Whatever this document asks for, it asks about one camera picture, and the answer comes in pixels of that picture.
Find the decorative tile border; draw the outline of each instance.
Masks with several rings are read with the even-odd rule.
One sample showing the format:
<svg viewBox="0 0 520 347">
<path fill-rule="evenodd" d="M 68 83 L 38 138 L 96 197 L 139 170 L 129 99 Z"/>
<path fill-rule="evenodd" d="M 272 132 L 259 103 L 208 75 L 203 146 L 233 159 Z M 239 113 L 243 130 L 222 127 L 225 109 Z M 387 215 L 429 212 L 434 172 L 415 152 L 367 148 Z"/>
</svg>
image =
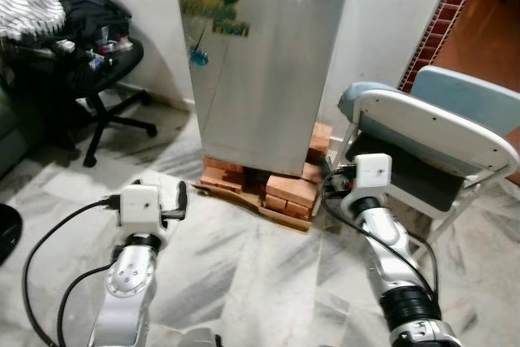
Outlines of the decorative tile border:
<svg viewBox="0 0 520 347">
<path fill-rule="evenodd" d="M 465 4 L 466 0 L 439 1 L 431 22 L 401 79 L 400 90 L 409 93 L 418 70 L 433 63 Z"/>
</svg>

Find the white wall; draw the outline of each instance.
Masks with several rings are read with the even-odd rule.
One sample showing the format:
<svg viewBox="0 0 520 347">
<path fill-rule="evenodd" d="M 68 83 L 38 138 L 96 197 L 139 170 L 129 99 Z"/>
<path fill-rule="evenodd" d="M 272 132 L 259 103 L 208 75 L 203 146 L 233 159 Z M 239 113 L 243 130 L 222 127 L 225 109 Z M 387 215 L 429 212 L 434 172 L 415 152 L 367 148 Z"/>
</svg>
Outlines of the white wall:
<svg viewBox="0 0 520 347">
<path fill-rule="evenodd" d="M 120 0 L 133 13 L 133 33 L 145 42 L 145 59 L 128 78 L 171 102 L 192 100 L 178 0 Z M 336 108 L 354 81 L 397 85 L 438 0 L 347 0 L 319 119 L 346 127 Z"/>
<path fill-rule="evenodd" d="M 343 137 L 336 104 L 348 86 L 369 80 L 397 86 L 439 0 L 346 0 L 318 119 Z"/>
<path fill-rule="evenodd" d="M 145 57 L 126 79 L 173 104 L 193 99 L 178 0 L 119 0 L 132 12 L 132 35 Z"/>
</svg>

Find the white striped fabric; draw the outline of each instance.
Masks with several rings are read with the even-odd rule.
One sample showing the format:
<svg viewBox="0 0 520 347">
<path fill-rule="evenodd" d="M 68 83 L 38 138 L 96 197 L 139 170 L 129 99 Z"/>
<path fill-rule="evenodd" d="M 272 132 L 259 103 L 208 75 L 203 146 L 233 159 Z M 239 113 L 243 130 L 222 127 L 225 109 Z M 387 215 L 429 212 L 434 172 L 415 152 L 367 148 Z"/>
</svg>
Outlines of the white striped fabric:
<svg viewBox="0 0 520 347">
<path fill-rule="evenodd" d="M 26 34 L 52 36 L 64 23 L 59 0 L 0 0 L 0 37 L 20 41 Z"/>
</svg>

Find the silver refrigerator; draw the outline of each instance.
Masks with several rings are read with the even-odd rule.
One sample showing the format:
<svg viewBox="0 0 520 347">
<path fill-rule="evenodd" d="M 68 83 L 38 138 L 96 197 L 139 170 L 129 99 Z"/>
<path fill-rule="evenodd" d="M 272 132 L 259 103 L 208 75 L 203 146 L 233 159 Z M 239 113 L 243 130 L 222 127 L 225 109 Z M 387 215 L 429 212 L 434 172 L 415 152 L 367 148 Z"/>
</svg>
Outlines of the silver refrigerator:
<svg viewBox="0 0 520 347">
<path fill-rule="evenodd" d="M 204 155 L 299 176 L 344 0 L 180 0 Z"/>
</svg>

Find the gray sofa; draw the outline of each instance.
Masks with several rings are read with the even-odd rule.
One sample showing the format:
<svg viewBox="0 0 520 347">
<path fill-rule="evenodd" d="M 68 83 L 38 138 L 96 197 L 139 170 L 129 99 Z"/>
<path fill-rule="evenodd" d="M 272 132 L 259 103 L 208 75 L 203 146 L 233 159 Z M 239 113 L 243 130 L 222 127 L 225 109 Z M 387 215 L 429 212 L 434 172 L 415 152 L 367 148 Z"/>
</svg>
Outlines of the gray sofa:
<svg viewBox="0 0 520 347">
<path fill-rule="evenodd" d="M 0 78 L 0 177 L 43 138 L 44 127 L 34 104 Z"/>
</svg>

